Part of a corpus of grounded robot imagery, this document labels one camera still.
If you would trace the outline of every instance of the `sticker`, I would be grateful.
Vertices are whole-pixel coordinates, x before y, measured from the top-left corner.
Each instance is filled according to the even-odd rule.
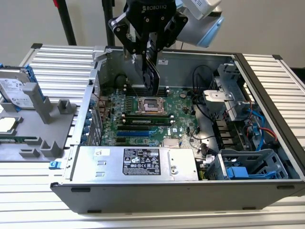
[[[21,81],[4,78],[0,79],[0,86],[12,104],[20,108],[33,108],[30,97],[22,91],[24,85]]]
[[[159,149],[124,149],[124,175],[161,175]]]
[[[160,64],[160,65],[168,65],[168,60],[158,60],[158,64]]]
[[[151,123],[150,120],[133,120],[132,123]]]
[[[3,143],[5,143],[5,142],[14,143],[14,142],[16,142],[16,140],[15,139],[0,139],[0,142],[3,142]]]
[[[94,152],[94,156],[109,156],[110,149],[96,149]]]

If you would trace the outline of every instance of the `power supply label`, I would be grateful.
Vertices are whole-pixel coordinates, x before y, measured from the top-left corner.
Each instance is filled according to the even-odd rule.
[[[159,149],[124,149],[124,175],[161,175]]]

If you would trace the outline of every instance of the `blue latch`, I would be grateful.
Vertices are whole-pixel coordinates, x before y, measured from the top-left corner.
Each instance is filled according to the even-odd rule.
[[[228,177],[234,179],[277,179],[276,172],[271,171],[266,174],[248,174],[246,167],[229,167],[227,168]]]
[[[60,169],[61,168],[61,162],[60,161],[51,161],[49,164],[49,169]]]
[[[260,135],[260,132],[259,132],[259,128],[258,128],[258,124],[257,124],[257,123],[253,123],[252,129],[253,129],[254,135]]]

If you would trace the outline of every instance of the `black pole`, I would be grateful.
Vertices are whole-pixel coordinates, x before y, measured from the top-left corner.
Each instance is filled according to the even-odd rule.
[[[61,17],[61,23],[65,30],[66,38],[69,45],[76,45],[76,40],[71,24],[66,0],[53,0],[55,6],[58,8],[59,15]]]
[[[114,7],[114,0],[102,0],[102,6],[104,10],[107,43],[109,46],[115,46],[114,34],[108,25],[109,20],[113,18],[112,8]]]

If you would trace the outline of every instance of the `motherboard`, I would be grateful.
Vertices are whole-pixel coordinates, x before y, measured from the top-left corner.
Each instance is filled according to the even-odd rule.
[[[187,88],[164,88],[155,97],[141,89],[116,89],[102,96],[102,146],[194,148],[198,124]]]

